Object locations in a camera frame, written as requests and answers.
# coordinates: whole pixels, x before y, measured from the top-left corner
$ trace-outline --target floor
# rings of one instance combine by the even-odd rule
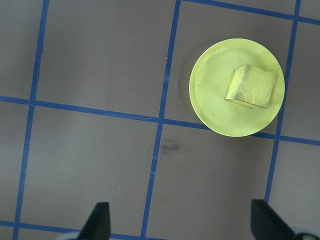
[[[114,240],[253,240],[250,200],[320,235],[320,1],[0,1],[0,238],[54,240],[110,202]],[[226,137],[191,70],[245,38],[285,75],[276,119]]]

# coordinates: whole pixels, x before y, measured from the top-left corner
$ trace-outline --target blue tape line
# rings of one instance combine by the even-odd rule
[[[164,124],[167,125],[174,125],[174,126],[180,126],[180,127],[187,127],[187,128],[193,128],[193,129],[203,129],[203,130],[210,130],[206,125],[202,123],[195,123],[195,122],[188,122],[188,121],[179,121],[179,120],[172,120],[165,118],[163,120]]]
[[[257,137],[257,138],[264,138],[264,139],[275,139],[276,135],[271,134],[271,133],[265,133],[265,132],[256,132],[254,134],[251,134],[252,137]]]
[[[273,144],[273,149],[272,149],[269,174],[268,174],[265,195],[264,195],[264,200],[267,203],[269,202],[269,199],[270,199],[272,182],[273,182],[275,168],[276,168],[279,139],[280,139],[281,128],[282,128],[282,123],[283,123],[283,119],[284,119],[284,112],[285,112],[285,106],[286,106],[286,100],[287,100],[290,72],[291,72],[291,66],[292,66],[292,60],[293,60],[293,54],[294,54],[294,48],[295,48],[295,42],[296,42],[298,16],[299,16],[299,12],[300,12],[300,6],[301,6],[301,0],[296,0],[295,9],[294,9],[295,18],[292,22],[291,37],[290,37],[288,57],[287,57],[287,61],[286,61],[285,76],[284,76],[284,82],[285,82],[284,97],[283,97],[282,106],[281,106],[279,114],[278,114],[278,121],[277,121],[277,125],[276,125],[276,132],[275,132],[274,144]]]
[[[26,121],[25,136],[24,136],[23,152],[22,152],[22,163],[21,163],[21,170],[20,170],[18,197],[17,197],[16,209],[15,209],[14,222],[16,224],[16,227],[13,230],[13,237],[12,237],[13,240],[18,240],[18,235],[19,235],[18,225],[21,219],[21,211],[22,211],[22,203],[23,203],[23,197],[24,197],[24,191],[25,191],[26,171],[27,171],[27,164],[28,164],[29,146],[30,146],[34,113],[35,113],[35,107],[29,106],[28,116]]]
[[[35,53],[35,60],[34,60],[31,93],[30,93],[30,102],[32,104],[36,101],[36,96],[37,96],[38,78],[39,78],[40,65],[41,65],[42,49],[43,49],[44,40],[45,40],[48,8],[49,8],[49,0],[43,0],[38,41],[36,45],[36,53]]]
[[[16,223],[11,221],[0,221],[0,226],[14,228],[16,226]]]
[[[299,16],[298,21],[302,22],[302,23],[307,23],[307,24],[320,25],[320,20],[312,19],[312,18],[308,18],[308,17]]]
[[[175,40],[176,40],[176,33],[177,33],[177,27],[178,27],[180,6],[181,6],[181,0],[176,0],[175,6],[174,6],[173,18],[172,18],[170,40],[169,40],[167,60],[166,60],[164,79],[163,79],[163,87],[162,87],[161,103],[160,103],[160,110],[159,110],[159,119],[158,119],[159,122],[158,122],[158,127],[157,127],[155,141],[154,141],[153,157],[152,157],[148,189],[146,193],[143,220],[142,220],[142,226],[141,226],[142,238],[145,238],[147,234],[148,219],[149,219],[149,213],[150,213],[152,193],[153,193],[154,183],[155,183],[155,175],[156,175],[158,155],[159,155],[159,149],[160,149],[160,143],[161,143],[163,121],[165,117],[166,101],[167,101],[172,59],[173,59],[174,48],[175,48]]]
[[[73,111],[73,112],[103,115],[103,116],[122,118],[122,119],[140,120],[140,121],[153,122],[153,123],[158,122],[158,118],[152,117],[152,116],[143,116],[143,115],[124,113],[124,112],[101,110],[101,109],[60,104],[60,103],[47,102],[47,101],[36,100],[34,105],[39,106],[39,107],[46,107],[46,108],[52,108],[52,109],[62,109],[62,110],[68,110],[68,111]]]
[[[18,188],[18,196],[16,201],[15,218],[14,218],[14,222],[16,226],[13,229],[13,236],[12,236],[13,240],[18,240],[18,236],[19,236],[19,224],[21,219],[21,211],[22,211],[23,197],[24,197],[24,191],[25,191],[25,180],[26,180],[26,171],[27,171],[27,165],[28,165],[29,146],[30,146],[30,140],[31,140],[33,118],[35,113],[35,106],[33,104],[36,100],[36,95],[37,95],[38,77],[39,77],[42,47],[44,43],[44,36],[45,36],[45,29],[46,29],[48,7],[49,7],[49,0],[43,0],[35,61],[34,61],[32,85],[31,85],[31,92],[30,92],[30,102],[29,102],[30,105],[29,105],[29,110],[27,115],[26,129],[25,129],[25,136],[24,136],[19,188]]]
[[[294,16],[290,14],[259,9],[259,8],[250,7],[250,6],[242,6],[242,5],[233,4],[233,3],[226,3],[222,1],[215,1],[215,0],[184,0],[184,1],[199,3],[199,4],[206,4],[206,5],[213,5],[220,8],[238,10],[238,11],[248,12],[252,14],[266,15],[266,16],[271,16],[271,17],[276,17],[281,19],[289,19],[289,20],[294,19]]]
[[[279,140],[292,142],[292,143],[299,143],[299,144],[308,144],[308,145],[316,145],[320,146],[320,140],[312,140],[300,137],[293,137],[293,136],[280,136]]]
[[[19,227],[21,229],[32,229],[32,230],[47,231],[47,232],[62,233],[62,234],[80,231],[79,229],[54,227],[54,226],[43,226],[43,225],[27,224],[27,223],[20,223]]]
[[[15,227],[15,225],[16,224],[14,222],[0,220],[0,226],[2,226],[2,227],[13,228],[13,227]],[[28,223],[20,223],[19,228],[20,229],[30,229],[30,230],[53,232],[53,233],[61,233],[61,234],[67,234],[67,233],[71,233],[71,232],[80,232],[79,229],[44,226],[44,225],[36,225],[36,224],[28,224]],[[120,239],[120,240],[165,240],[162,238],[140,237],[140,236],[117,234],[117,233],[111,233],[110,237],[112,239]]]
[[[29,105],[29,102],[30,102],[27,99],[10,97],[10,96],[1,96],[1,95],[0,95],[0,101],[7,102],[7,103],[13,103],[13,104],[23,104],[23,105]]]

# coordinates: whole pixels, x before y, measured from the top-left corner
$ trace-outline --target plate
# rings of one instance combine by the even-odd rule
[[[249,108],[225,100],[234,69],[255,66],[277,74],[268,108]],[[261,44],[242,38],[220,41],[196,61],[189,83],[192,107],[213,131],[243,137],[265,128],[277,115],[285,94],[284,74],[275,56]]]

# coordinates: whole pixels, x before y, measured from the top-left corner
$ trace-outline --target block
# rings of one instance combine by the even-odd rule
[[[249,108],[268,108],[278,75],[245,65],[233,71],[225,100]]]

